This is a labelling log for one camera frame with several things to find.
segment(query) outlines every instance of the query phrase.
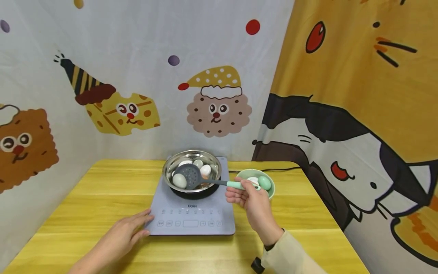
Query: mint green bowl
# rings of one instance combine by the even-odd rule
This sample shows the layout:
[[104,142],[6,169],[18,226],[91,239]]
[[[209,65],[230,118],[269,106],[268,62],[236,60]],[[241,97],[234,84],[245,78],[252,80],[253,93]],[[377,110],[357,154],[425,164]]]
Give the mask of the mint green bowl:
[[241,172],[239,172],[239,174],[237,175],[237,177],[240,177],[242,179],[248,179],[250,177],[257,177],[258,178],[260,176],[265,176],[271,182],[271,189],[268,190],[269,199],[271,199],[275,193],[275,184],[274,184],[274,181],[272,180],[272,178],[269,175],[267,175],[265,172],[262,172],[258,169],[245,169],[245,170],[242,170]]

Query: cartoon backdrop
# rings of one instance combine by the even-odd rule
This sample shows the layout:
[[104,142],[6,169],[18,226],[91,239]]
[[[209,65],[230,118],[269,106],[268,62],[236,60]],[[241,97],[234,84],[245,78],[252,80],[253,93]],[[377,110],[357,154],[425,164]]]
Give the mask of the cartoon backdrop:
[[303,167],[371,273],[438,272],[437,13],[297,0],[253,141]]
[[293,1],[1,1],[0,272],[101,158],[251,160]]

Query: beige sleeve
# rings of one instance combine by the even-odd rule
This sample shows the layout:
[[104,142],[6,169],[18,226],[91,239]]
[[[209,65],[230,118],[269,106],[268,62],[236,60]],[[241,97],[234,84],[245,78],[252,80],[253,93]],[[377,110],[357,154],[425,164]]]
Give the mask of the beige sleeve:
[[326,274],[288,231],[283,233],[273,249],[263,250],[261,265],[277,274]]

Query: red dot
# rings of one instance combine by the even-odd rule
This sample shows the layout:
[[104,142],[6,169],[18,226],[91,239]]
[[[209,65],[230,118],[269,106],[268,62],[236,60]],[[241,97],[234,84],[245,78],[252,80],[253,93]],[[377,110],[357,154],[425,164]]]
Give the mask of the red dot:
[[259,21],[252,19],[247,23],[246,30],[249,35],[254,35],[260,30],[260,23]]
[[186,89],[188,89],[189,88],[189,84],[187,84],[187,83],[182,83],[182,84],[180,84],[179,86],[178,86],[178,89],[179,90],[186,90]]

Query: wooden table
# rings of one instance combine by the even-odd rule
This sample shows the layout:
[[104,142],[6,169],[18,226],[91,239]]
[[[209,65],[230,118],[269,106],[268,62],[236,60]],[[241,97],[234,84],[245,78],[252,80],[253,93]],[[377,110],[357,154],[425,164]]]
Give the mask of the wooden table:
[[[66,273],[115,221],[151,205],[163,164],[97,162],[4,273]],[[231,170],[293,166],[291,162],[229,163]],[[368,273],[300,169],[269,175],[276,183],[272,199],[276,220],[318,264],[331,274]],[[254,273],[250,265],[261,256],[263,246],[245,212],[234,206],[234,236],[151,236],[105,273]]]

